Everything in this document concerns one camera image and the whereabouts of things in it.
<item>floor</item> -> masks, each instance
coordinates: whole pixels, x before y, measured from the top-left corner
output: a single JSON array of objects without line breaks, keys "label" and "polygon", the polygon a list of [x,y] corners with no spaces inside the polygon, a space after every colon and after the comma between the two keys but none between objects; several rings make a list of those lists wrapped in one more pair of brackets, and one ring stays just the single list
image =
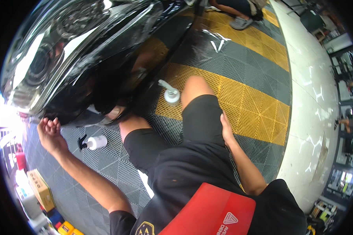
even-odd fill
[{"label": "floor", "polygon": [[[228,114],[235,138],[266,182],[285,179],[305,210],[313,199],[305,192],[317,193],[329,174],[331,149],[337,142],[330,126],[338,112],[337,96],[325,51],[299,20],[285,11],[271,0],[264,8],[264,21],[243,31],[228,25],[230,16],[205,12],[157,79],[165,79],[181,91],[189,75],[205,77]],[[148,46],[160,54],[167,51],[167,43],[154,37]],[[180,105],[166,105],[159,87],[151,90],[147,101],[151,108],[142,115],[168,143],[181,143]],[[80,152],[77,138],[84,134],[105,135],[108,145]],[[118,126],[62,128],[62,135],[76,157],[127,195],[138,216],[150,196],[128,160]],[[26,137],[28,167],[37,168],[44,177],[63,217],[86,235],[108,234],[108,212],[42,148],[35,125],[30,125]],[[314,166],[323,159],[319,158],[322,143],[329,146],[324,161],[327,167],[324,176],[311,183]],[[311,172],[305,171],[310,162]]]},{"label": "floor", "polygon": [[[277,178],[287,182],[298,205],[308,213],[325,187],[335,156],[337,89],[325,49],[296,14],[287,15],[290,9],[284,4],[269,1],[286,41],[293,91],[290,131]],[[326,156],[321,154],[322,146],[328,148]]]}]

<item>hand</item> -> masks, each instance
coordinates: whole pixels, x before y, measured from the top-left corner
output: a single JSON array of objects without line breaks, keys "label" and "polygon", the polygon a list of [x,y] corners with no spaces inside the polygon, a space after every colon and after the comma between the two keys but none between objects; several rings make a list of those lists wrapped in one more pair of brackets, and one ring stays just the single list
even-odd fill
[{"label": "hand", "polygon": [[69,151],[66,140],[60,134],[60,122],[57,118],[53,121],[43,118],[37,127],[39,140],[54,157],[64,151]]},{"label": "hand", "polygon": [[233,130],[231,129],[231,125],[229,120],[227,119],[225,111],[220,116],[221,124],[222,124],[222,137],[224,138],[225,145],[229,147],[229,145],[233,142],[237,142],[233,135]]}]

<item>spray bottle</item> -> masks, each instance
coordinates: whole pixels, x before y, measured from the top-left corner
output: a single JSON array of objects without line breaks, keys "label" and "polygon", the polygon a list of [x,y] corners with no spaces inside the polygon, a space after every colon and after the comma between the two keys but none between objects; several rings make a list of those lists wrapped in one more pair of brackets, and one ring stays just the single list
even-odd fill
[{"label": "spray bottle", "polygon": [[158,85],[166,88],[166,91],[163,95],[166,102],[170,106],[177,106],[179,104],[180,92],[177,89],[175,89],[174,87],[172,87],[169,83],[167,83],[161,79],[158,80]]},{"label": "spray bottle", "polygon": [[78,139],[77,144],[80,148],[80,151],[83,148],[90,148],[90,150],[95,150],[97,148],[102,148],[107,144],[107,138],[104,135],[89,137],[88,141],[83,144],[82,142],[85,140],[85,138],[86,134],[82,138]]}]

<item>black t-shirt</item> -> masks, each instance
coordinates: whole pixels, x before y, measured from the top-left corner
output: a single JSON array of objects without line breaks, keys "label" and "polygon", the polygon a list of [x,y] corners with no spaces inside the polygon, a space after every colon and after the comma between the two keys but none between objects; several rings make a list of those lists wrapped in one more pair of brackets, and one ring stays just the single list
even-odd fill
[{"label": "black t-shirt", "polygon": [[144,222],[152,225],[155,234],[160,233],[203,182],[256,201],[248,234],[306,232],[305,216],[284,180],[272,181],[258,196],[245,194],[234,178],[228,151],[218,145],[189,142],[162,151],[149,178],[153,198],[137,220],[128,212],[110,213],[111,235],[137,235]]}]

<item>white container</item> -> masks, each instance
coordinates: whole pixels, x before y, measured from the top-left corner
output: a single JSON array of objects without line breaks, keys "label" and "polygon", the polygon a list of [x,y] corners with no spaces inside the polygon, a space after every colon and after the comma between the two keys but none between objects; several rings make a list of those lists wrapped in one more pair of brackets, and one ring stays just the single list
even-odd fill
[{"label": "white container", "polygon": [[170,106],[177,106],[179,104],[179,99],[180,99],[180,93],[179,91],[176,91],[177,93],[171,93],[169,90],[166,90],[165,93],[163,94],[163,97],[165,98],[166,102]]},{"label": "white container", "polygon": [[97,148],[102,148],[107,145],[107,138],[104,135],[90,137],[86,145],[90,150],[95,150]]}]

